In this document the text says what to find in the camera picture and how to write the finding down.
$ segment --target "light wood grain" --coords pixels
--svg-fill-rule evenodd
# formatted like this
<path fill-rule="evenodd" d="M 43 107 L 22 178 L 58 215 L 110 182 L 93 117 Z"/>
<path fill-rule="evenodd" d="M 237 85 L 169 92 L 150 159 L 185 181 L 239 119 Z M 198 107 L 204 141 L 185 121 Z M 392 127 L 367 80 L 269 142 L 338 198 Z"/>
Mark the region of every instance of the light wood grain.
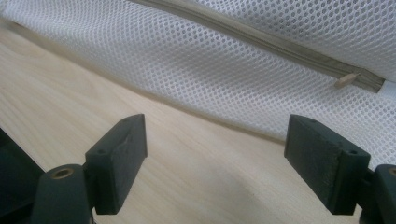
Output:
<path fill-rule="evenodd" d="M 46 42 L 0 21 L 0 127 L 44 169 L 82 164 L 118 120 L 146 115 L 148 158 L 120 213 L 99 223 L 358 223 L 325 209 L 283 145 L 122 87 Z"/>

